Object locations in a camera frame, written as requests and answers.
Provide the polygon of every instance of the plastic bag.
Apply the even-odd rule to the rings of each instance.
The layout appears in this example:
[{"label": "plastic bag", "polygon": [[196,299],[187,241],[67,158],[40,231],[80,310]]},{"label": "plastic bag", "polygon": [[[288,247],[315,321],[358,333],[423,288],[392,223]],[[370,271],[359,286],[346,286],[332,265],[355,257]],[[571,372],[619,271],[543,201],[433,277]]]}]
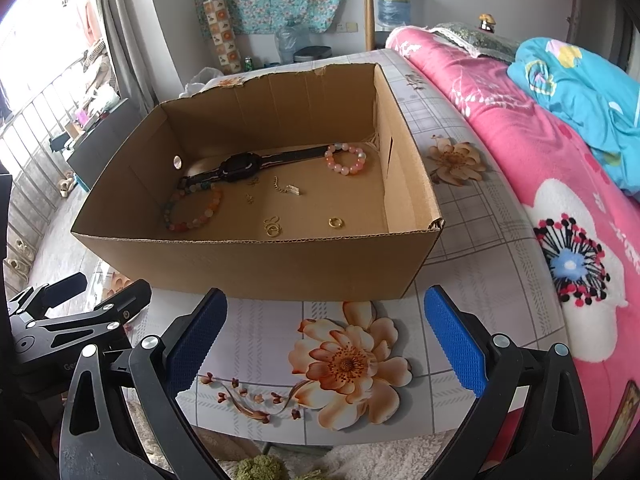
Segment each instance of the plastic bag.
[{"label": "plastic bag", "polygon": [[217,68],[212,68],[210,66],[204,67],[184,86],[184,92],[182,92],[178,97],[189,97],[197,94],[198,92],[208,90],[211,88],[209,83],[223,75],[224,74]]}]

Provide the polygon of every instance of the metal screw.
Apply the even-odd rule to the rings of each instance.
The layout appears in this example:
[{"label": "metal screw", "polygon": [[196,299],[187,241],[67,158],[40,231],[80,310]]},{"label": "metal screw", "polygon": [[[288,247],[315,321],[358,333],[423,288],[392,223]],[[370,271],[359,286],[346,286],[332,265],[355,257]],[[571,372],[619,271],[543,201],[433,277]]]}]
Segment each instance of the metal screw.
[{"label": "metal screw", "polygon": [[82,357],[91,357],[98,351],[98,347],[96,345],[87,345],[82,349]]},{"label": "metal screw", "polygon": [[158,338],[154,335],[147,336],[142,340],[142,348],[144,348],[145,350],[155,348],[157,345]]},{"label": "metal screw", "polygon": [[566,347],[566,345],[563,345],[562,343],[556,343],[554,345],[554,350],[558,355],[569,355],[569,349]]},{"label": "metal screw", "polygon": [[496,345],[498,348],[507,348],[507,346],[509,346],[510,344],[511,341],[509,341],[509,338],[507,336],[502,334],[494,335],[494,345]]}]

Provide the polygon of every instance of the bead bracelet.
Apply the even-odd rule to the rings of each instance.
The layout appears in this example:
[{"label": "bead bracelet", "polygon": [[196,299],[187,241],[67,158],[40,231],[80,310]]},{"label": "bead bracelet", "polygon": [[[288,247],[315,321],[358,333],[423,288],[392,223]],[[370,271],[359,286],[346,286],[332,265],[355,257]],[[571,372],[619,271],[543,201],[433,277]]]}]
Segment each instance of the bead bracelet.
[{"label": "bead bracelet", "polygon": [[[211,202],[207,205],[207,208],[204,210],[202,215],[194,218],[189,222],[180,222],[179,224],[174,224],[173,222],[171,222],[171,209],[174,208],[178,200],[192,193],[196,193],[198,191],[206,191],[208,189],[212,190],[213,199],[211,199]],[[174,231],[176,233],[183,233],[190,229],[195,229],[197,227],[203,226],[213,216],[213,213],[217,211],[218,207],[220,206],[221,199],[222,191],[211,182],[192,184],[186,189],[179,189],[177,191],[174,191],[174,193],[171,195],[171,198],[169,199],[169,202],[166,204],[166,206],[164,206],[164,224],[166,228],[169,229],[169,231]]]},{"label": "bead bracelet", "polygon": [[[336,163],[334,160],[334,153],[336,150],[343,150],[344,152],[354,153],[357,155],[358,160],[353,166],[343,166],[341,164]],[[367,154],[364,152],[362,148],[356,148],[355,146],[350,146],[346,142],[336,142],[335,144],[330,144],[326,148],[326,152],[324,152],[324,160],[326,160],[326,165],[330,170],[334,170],[335,173],[347,175],[355,175],[362,168],[364,168],[364,163],[367,160]]]}]

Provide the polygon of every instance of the large plastic water bottle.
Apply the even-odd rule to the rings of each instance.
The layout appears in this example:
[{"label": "large plastic water bottle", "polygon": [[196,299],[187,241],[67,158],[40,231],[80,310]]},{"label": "large plastic water bottle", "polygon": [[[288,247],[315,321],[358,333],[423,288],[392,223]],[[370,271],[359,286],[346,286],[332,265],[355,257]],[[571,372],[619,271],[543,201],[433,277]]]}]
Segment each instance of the large plastic water bottle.
[{"label": "large plastic water bottle", "polygon": [[411,25],[411,0],[378,0],[378,24],[383,30]]},{"label": "large plastic water bottle", "polygon": [[293,55],[297,50],[311,44],[309,29],[294,18],[287,18],[287,24],[275,33],[276,48],[283,65],[293,63]]}]

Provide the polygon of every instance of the gold ring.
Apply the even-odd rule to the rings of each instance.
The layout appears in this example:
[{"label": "gold ring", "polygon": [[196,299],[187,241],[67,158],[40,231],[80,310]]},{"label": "gold ring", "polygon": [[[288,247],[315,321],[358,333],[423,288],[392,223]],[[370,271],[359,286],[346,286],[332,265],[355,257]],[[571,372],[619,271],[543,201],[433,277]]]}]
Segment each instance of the gold ring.
[{"label": "gold ring", "polygon": [[340,229],[344,225],[344,220],[342,218],[329,218],[329,225],[334,229]]},{"label": "gold ring", "polygon": [[276,236],[280,236],[280,231],[282,231],[282,228],[279,225],[276,225],[276,224],[269,224],[269,225],[267,225],[267,227],[265,229],[267,231],[267,234],[271,238],[275,238]]}]

